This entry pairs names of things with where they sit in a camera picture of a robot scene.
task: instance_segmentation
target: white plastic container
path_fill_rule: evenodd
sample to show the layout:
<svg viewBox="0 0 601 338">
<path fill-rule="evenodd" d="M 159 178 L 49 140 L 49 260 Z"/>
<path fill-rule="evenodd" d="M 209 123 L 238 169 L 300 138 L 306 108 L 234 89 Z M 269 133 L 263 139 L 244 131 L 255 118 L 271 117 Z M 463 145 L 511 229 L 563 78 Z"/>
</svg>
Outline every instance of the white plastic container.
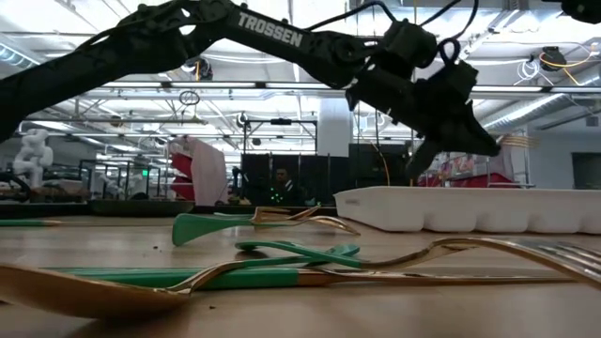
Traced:
<svg viewBox="0 0 601 338">
<path fill-rule="evenodd" d="M 525 206 L 530 211 L 528 231 L 541 234 L 578 232 L 582 213 L 576 202 L 582 192 L 529 189 L 522 195 L 528 197 Z"/>
<path fill-rule="evenodd" d="M 391 232 L 415 232 L 424 227 L 428 189 L 370 187 L 339 192 L 338 216 Z"/>
<path fill-rule="evenodd" d="M 426 188 L 424 228 L 436 232 L 472 232 L 478 213 L 474 203 L 478 193 L 468 188 Z"/>
<path fill-rule="evenodd" d="M 481 189 L 473 208 L 476 230 L 487 233 L 522 233 L 528 229 L 528 197 L 519 189 Z"/>
<path fill-rule="evenodd" d="M 601 234 L 601 192 L 580 192 L 576 208 L 581 214 L 579 232 L 583 234 Z"/>
<path fill-rule="evenodd" d="M 601 192 L 372 187 L 335 195 L 338 215 L 391 232 L 601 234 Z"/>
</svg>

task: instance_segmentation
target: white statue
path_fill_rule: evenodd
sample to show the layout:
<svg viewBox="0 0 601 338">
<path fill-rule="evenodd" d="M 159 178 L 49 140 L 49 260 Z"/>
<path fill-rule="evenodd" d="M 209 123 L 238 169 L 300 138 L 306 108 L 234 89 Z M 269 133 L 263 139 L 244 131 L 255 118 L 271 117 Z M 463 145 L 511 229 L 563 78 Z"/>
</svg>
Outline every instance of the white statue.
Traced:
<svg viewBox="0 0 601 338">
<path fill-rule="evenodd" d="M 46 146 L 47 130 L 29 130 L 21 139 L 23 146 L 15 157 L 12 167 L 15 175 L 30 173 L 29 186 L 32 189 L 42 185 L 44 168 L 53 164 L 53 150 Z"/>
</svg>

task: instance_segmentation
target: white pillar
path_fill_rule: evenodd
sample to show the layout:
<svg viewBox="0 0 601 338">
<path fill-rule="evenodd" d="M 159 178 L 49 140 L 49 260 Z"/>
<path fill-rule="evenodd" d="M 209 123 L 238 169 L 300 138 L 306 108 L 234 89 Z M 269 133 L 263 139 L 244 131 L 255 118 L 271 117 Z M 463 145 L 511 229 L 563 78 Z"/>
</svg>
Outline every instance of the white pillar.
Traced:
<svg viewBox="0 0 601 338">
<path fill-rule="evenodd" d="M 317 118 L 317 155 L 348 157 L 353 113 L 344 99 L 322 99 Z"/>
</svg>

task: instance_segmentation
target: person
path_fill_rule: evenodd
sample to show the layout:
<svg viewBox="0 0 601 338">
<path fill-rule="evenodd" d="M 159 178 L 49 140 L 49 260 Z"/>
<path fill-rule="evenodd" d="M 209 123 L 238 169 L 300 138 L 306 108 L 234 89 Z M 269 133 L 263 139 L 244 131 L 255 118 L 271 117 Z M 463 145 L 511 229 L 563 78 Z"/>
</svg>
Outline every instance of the person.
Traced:
<svg viewBox="0 0 601 338">
<path fill-rule="evenodd" d="M 302 203 L 301 191 L 285 168 L 279 168 L 275 172 L 275 186 L 271 188 L 271 200 L 275 204 L 290 206 Z"/>
</svg>

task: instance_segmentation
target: table surface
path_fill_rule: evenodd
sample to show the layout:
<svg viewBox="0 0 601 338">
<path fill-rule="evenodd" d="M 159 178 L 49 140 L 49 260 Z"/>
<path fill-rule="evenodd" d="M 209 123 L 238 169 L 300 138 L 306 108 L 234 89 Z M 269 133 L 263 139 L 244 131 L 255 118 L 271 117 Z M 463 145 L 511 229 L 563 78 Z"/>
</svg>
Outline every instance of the table surface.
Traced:
<svg viewBox="0 0 601 338">
<path fill-rule="evenodd" d="M 169 219 L 67 218 L 96 226 L 0 229 L 0 261 L 33 267 L 206 267 L 232 260 L 239 240 L 291 240 L 318 249 L 356 243 L 360 257 L 386 259 L 460 235 L 387 234 L 353 224 L 360 237 L 304 224 L 255 232 L 238 227 L 171 244 Z M 549 236 L 601 249 L 601 238 Z M 478 249 L 442 257 L 429 272 L 542 269 Z M 320 288 L 198 292 L 190 306 L 133 323 L 52 315 L 0 305 L 0 337 L 598 337 L 601 293 L 581 284 Z"/>
</svg>

